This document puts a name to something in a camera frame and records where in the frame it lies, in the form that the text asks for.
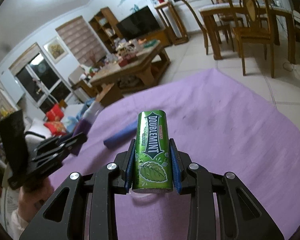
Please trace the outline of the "person left hand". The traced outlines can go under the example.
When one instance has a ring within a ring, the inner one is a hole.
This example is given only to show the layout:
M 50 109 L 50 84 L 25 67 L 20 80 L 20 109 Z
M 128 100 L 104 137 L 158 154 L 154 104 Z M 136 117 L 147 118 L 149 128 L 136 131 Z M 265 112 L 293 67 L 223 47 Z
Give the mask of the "person left hand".
M 19 191 L 18 215 L 23 220 L 30 222 L 42 206 L 39 206 L 40 201 L 46 202 L 53 192 L 54 188 L 50 178 L 45 178 L 42 187 L 35 191 L 30 192 L 22 186 Z

